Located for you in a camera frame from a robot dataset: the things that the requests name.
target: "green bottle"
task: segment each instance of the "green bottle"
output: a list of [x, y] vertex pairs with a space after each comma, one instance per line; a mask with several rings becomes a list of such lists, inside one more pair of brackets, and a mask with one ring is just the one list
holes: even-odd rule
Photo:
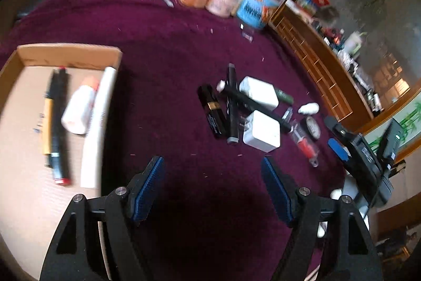
[[275, 89], [276, 96], [278, 100], [287, 103], [288, 105], [294, 104], [294, 98], [289, 94], [286, 94], [284, 91], [281, 91], [279, 88], [273, 87]]

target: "small screw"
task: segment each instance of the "small screw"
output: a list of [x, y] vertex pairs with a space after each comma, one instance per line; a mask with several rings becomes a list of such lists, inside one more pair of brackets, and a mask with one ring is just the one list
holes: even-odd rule
[[81, 201], [83, 199], [83, 194], [76, 194], [74, 197], [73, 197], [73, 201], [75, 202], [75, 203], [78, 203], [79, 201]]
[[127, 192], [127, 188], [125, 187], [117, 187], [115, 190], [115, 194], [117, 195], [123, 195], [123, 194], [126, 194], [126, 192]]
[[307, 196], [309, 195], [311, 192], [307, 187], [301, 187], [298, 192], [300, 192], [301, 195]]
[[349, 195], [343, 195], [340, 199], [346, 204], [352, 203], [352, 198]]

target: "wooden shelf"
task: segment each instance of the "wooden shelf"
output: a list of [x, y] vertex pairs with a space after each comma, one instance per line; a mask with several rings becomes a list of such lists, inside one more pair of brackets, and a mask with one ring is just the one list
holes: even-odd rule
[[374, 117], [362, 93], [320, 35], [287, 7], [278, 18], [278, 35], [300, 58], [331, 114], [351, 131], [370, 122]]

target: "white bottle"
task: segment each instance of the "white bottle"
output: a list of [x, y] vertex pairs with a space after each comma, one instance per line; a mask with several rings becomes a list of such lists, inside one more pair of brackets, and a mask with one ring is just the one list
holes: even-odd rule
[[62, 125], [67, 131], [79, 135], [88, 131], [98, 84], [99, 81], [96, 78], [86, 77], [81, 87], [73, 93], [62, 117]]
[[298, 109], [298, 113], [302, 115], [314, 115], [319, 112], [319, 104], [317, 103], [308, 103], [306, 105], [303, 105]]
[[99, 188], [101, 186], [105, 128], [116, 76], [117, 71], [114, 68], [106, 67], [99, 84], [89, 131], [83, 144], [81, 167], [81, 187], [83, 188]]

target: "cardboard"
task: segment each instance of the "cardboard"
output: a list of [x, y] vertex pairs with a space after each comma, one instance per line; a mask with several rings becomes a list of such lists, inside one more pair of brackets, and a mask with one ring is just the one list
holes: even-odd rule
[[0, 254], [17, 274], [39, 279], [51, 238], [72, 197], [101, 194], [100, 189], [79, 186], [83, 136], [67, 133], [71, 186], [56, 185], [51, 169], [44, 166], [41, 133], [34, 128], [42, 123], [39, 114], [53, 66], [67, 67], [69, 99], [84, 77], [100, 80], [105, 67], [118, 69], [121, 55], [115, 47], [25, 45], [0, 72]]

